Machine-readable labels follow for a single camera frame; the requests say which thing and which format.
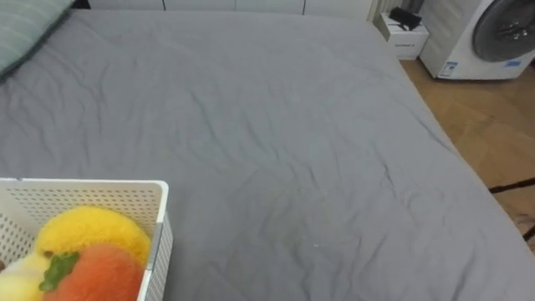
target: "white box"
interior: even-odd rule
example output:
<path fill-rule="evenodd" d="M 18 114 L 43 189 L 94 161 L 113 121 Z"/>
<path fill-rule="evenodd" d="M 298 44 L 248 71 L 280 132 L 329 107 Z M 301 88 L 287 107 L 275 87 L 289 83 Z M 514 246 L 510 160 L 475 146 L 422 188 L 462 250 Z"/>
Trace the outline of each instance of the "white box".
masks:
<path fill-rule="evenodd" d="M 33 248 L 50 218 L 76 206 L 107 208 L 130 217 L 152 237 L 138 301 L 161 301 L 173 248 L 163 181 L 0 178 L 0 260 L 9 264 Z"/>
<path fill-rule="evenodd" d="M 388 13 L 381 13 L 377 28 L 394 48 L 398 59 L 416 59 L 424 48 L 429 32 L 423 24 L 414 30 L 404 29 L 399 22 L 388 17 Z"/>

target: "small white box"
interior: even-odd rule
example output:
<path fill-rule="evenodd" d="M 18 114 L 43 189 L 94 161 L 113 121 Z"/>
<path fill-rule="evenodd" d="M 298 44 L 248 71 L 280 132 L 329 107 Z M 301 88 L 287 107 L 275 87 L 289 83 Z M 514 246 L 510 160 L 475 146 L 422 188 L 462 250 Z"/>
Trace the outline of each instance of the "small white box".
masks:
<path fill-rule="evenodd" d="M 418 58 L 429 37 L 429 32 L 423 24 L 409 31 L 399 22 L 389 18 L 388 13 L 381 13 L 377 28 L 385 36 L 388 44 L 392 45 L 398 59 Z"/>

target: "orange plush fruit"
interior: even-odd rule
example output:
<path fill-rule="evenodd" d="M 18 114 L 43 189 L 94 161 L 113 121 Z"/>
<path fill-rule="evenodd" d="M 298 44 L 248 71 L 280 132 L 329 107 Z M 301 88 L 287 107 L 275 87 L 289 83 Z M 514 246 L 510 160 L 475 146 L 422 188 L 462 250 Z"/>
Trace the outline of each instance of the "orange plush fruit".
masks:
<path fill-rule="evenodd" d="M 121 248 L 87 247 L 72 273 L 46 292 L 43 301 L 136 301 L 143 272 L 139 262 Z"/>

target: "gray bed sheet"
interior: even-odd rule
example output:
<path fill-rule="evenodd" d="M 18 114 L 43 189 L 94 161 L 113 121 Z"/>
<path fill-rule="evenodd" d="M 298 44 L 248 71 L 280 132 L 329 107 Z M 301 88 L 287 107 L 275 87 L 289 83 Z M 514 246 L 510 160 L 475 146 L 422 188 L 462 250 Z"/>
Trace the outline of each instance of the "gray bed sheet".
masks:
<path fill-rule="evenodd" d="M 165 300 L 533 301 L 535 259 L 369 24 L 75 12 L 0 86 L 0 176 L 161 179 Z"/>

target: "label sticker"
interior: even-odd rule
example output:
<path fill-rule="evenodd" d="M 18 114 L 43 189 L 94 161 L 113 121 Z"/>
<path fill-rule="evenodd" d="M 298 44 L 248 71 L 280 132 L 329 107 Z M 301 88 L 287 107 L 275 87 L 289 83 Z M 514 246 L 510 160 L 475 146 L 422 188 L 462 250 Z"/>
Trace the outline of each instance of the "label sticker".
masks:
<path fill-rule="evenodd" d="M 450 77 L 453 73 L 453 70 L 457 67 L 459 63 L 457 62 L 446 62 L 446 66 L 442 69 L 441 75 L 442 77 Z"/>
<path fill-rule="evenodd" d="M 508 61 L 505 64 L 506 67 L 518 67 L 520 66 L 520 61 Z"/>

